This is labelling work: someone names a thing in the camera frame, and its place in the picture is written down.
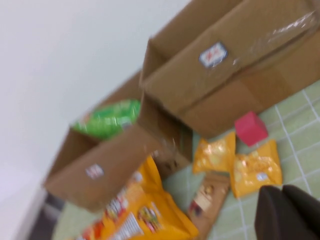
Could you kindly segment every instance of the green snack bag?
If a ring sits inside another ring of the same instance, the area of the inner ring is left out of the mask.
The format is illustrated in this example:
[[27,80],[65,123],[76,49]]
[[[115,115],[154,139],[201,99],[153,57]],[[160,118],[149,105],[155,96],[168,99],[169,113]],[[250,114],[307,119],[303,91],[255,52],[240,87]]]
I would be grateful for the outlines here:
[[73,129],[99,139],[109,139],[134,124],[140,113],[140,101],[123,100],[87,114]]

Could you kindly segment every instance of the snack package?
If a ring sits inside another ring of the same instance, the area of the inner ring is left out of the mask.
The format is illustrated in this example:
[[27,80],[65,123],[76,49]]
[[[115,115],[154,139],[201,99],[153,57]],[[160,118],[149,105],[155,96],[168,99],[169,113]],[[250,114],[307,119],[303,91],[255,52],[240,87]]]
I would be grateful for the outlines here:
[[249,155],[237,155],[230,177],[236,198],[258,191],[264,185],[281,185],[283,179],[276,141],[268,141]]
[[195,151],[192,172],[229,172],[236,155],[236,133],[231,132],[214,142],[201,139]]
[[216,173],[207,173],[189,209],[188,216],[199,230],[197,240],[206,240],[215,224],[227,194],[230,179]]
[[192,240],[197,228],[164,191],[152,157],[105,208],[102,220],[75,240]]
[[109,139],[134,124],[140,113],[140,101],[123,100],[84,116],[73,129],[99,139]]

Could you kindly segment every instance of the box flap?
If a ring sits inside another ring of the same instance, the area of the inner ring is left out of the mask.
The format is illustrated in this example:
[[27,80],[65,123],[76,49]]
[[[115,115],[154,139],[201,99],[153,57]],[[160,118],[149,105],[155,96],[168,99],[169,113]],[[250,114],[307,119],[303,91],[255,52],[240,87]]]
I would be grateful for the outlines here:
[[192,0],[152,38],[153,45],[164,57],[172,58],[242,1]]
[[[110,201],[159,142],[138,124],[89,150],[57,172],[46,183],[53,194],[84,208],[95,209]],[[87,170],[98,165],[103,175],[92,179]]]
[[[284,45],[295,44],[292,40],[300,35],[314,31],[319,26],[319,16],[318,6],[312,2],[246,0],[238,4],[145,79],[145,91],[171,113],[182,113],[239,70],[265,60]],[[152,39],[150,43],[156,46],[159,40]],[[205,58],[211,54],[212,59],[211,51],[217,48],[218,54],[222,52],[224,57],[212,65],[204,64],[202,54]]]
[[47,176],[45,186],[52,176],[97,145],[93,139],[70,128]]

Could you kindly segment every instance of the white wall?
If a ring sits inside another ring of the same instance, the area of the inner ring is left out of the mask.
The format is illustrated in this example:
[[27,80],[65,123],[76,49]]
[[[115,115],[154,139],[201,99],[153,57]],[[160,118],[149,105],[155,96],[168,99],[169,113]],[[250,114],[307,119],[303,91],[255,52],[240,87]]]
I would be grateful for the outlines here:
[[135,72],[189,0],[0,0],[0,239],[13,239],[68,124]]

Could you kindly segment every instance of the small brown package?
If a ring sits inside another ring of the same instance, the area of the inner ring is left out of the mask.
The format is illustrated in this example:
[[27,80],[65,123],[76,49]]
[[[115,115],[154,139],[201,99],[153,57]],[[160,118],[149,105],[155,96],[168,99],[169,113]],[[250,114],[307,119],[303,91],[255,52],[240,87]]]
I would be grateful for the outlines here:
[[206,240],[217,220],[230,187],[230,179],[217,173],[207,173],[188,209],[188,216],[199,230],[196,240]]

